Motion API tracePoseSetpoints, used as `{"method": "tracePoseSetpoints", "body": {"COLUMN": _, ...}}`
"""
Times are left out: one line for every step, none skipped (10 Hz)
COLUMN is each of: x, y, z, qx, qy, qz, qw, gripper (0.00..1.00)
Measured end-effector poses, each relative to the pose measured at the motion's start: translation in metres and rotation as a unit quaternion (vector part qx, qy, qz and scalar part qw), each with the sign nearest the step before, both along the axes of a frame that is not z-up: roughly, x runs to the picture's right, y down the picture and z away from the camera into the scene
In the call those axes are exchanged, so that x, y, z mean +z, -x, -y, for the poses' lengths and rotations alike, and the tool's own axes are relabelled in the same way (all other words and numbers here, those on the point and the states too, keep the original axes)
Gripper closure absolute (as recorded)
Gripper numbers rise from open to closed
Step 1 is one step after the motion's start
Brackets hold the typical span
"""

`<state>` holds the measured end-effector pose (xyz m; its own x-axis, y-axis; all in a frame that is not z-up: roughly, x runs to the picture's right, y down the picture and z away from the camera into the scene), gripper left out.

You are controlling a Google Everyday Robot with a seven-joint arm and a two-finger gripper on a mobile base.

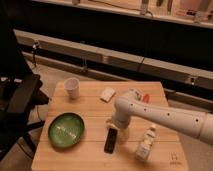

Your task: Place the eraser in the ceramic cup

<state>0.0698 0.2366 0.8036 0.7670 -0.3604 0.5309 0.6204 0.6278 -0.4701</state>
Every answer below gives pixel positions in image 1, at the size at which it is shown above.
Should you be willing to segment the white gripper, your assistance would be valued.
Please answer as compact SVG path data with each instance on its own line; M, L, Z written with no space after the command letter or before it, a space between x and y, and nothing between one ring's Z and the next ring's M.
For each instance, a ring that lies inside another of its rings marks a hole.
M110 125L111 128L117 131L117 139L119 144L125 144L129 139L129 129L120 129L114 124Z

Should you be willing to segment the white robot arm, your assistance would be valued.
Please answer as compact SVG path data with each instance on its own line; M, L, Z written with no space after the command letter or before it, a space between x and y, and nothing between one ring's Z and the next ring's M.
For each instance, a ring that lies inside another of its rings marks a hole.
M140 98L137 89L129 89L115 99L112 115L115 126L126 129L131 117L136 116L213 146L213 114L147 104Z

